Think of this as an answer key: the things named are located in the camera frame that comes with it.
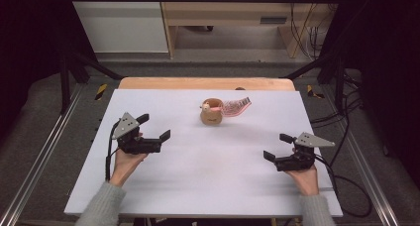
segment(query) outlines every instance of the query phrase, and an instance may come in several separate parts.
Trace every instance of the brown cup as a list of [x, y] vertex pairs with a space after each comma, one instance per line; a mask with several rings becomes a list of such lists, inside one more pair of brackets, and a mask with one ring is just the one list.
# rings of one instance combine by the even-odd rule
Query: brown cup
[[205, 125], [218, 125], [222, 122], [222, 113], [220, 110], [211, 110], [210, 108], [221, 107], [222, 100], [216, 98], [209, 98], [203, 101], [201, 105], [200, 118]]

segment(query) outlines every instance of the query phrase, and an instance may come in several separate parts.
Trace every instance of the person's right hand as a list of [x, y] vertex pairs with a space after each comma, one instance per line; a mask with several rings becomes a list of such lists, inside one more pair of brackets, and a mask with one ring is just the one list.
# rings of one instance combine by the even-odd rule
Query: person's right hand
[[315, 165], [312, 165], [310, 169], [290, 170], [286, 171], [286, 173], [293, 178], [302, 195], [319, 194], [318, 174]]

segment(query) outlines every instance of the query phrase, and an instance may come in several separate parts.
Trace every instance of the white table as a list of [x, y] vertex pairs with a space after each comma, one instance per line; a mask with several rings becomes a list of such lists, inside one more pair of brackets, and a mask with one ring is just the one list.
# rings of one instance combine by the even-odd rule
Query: white table
[[[209, 97], [253, 104], [219, 126], [201, 123], [200, 104]], [[301, 215], [292, 179], [263, 158], [292, 154], [280, 133], [312, 133], [299, 92], [276, 90], [116, 90], [67, 206], [79, 215], [104, 181], [112, 125], [129, 112], [149, 113], [145, 138], [171, 130], [161, 153], [149, 155], [124, 185], [121, 214], [133, 217], [289, 217]], [[342, 216], [325, 167], [317, 164], [321, 194], [331, 214]]]

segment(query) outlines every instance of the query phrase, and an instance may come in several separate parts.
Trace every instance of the gray floor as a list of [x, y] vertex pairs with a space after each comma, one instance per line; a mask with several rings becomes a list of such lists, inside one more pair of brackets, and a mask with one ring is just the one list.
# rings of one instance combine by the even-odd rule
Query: gray floor
[[[173, 59], [167, 55], [102, 55], [102, 62], [118, 73], [130, 76], [263, 76], [277, 78], [296, 70], [309, 61], [306, 56], [289, 59], [276, 28], [227, 28], [215, 27], [206, 32], [202, 27], [187, 27], [179, 30], [176, 52]], [[90, 69], [91, 79], [86, 85], [72, 83], [73, 89], [81, 88], [80, 100], [66, 122], [65, 129], [54, 150], [42, 169], [37, 184], [25, 202], [20, 222], [26, 220], [48, 220], [74, 222], [73, 216], [63, 214], [68, 195], [74, 186], [84, 160], [88, 154], [95, 129], [105, 113], [112, 90], [119, 81]], [[301, 92], [309, 119], [324, 117], [335, 110], [328, 98], [309, 97], [307, 85], [316, 93], [328, 95], [330, 85], [319, 85], [317, 70], [294, 80]], [[357, 71], [349, 74], [358, 78]], [[94, 100], [98, 87], [107, 83], [108, 87], [101, 100]], [[346, 86], [349, 93], [351, 86]], [[43, 149], [60, 108], [59, 76], [53, 75], [37, 83], [30, 90], [27, 104], [23, 107], [10, 135], [2, 140], [0, 168], [2, 194], [0, 212], [5, 213], [18, 193], [19, 187], [30, 172], [38, 153]], [[366, 110], [358, 108], [352, 112], [351, 132], [377, 179], [381, 190], [389, 202], [399, 225], [420, 225], [420, 193], [411, 181], [400, 161], [385, 157], [377, 129], [372, 124]], [[339, 143], [343, 133], [340, 122], [326, 127], [315, 128], [316, 135]], [[361, 171], [350, 153], [349, 142], [340, 152], [334, 166], [336, 174], [350, 178], [364, 185]], [[322, 150], [330, 160], [335, 150]], [[366, 198], [354, 186], [338, 180], [339, 199], [342, 207], [354, 213], [364, 213], [368, 208]], [[378, 207], [365, 218], [345, 214], [336, 218], [339, 225], [382, 225]]]

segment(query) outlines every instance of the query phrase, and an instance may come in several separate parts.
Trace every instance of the forearm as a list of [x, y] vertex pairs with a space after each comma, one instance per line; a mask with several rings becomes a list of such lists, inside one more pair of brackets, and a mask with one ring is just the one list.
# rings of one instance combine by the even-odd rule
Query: forearm
[[303, 224], [305, 226], [330, 226], [335, 225], [328, 209], [327, 199], [318, 194], [300, 196], [302, 206]]
[[121, 187], [104, 182], [77, 220], [76, 226], [117, 225], [120, 205], [125, 195], [126, 192]]

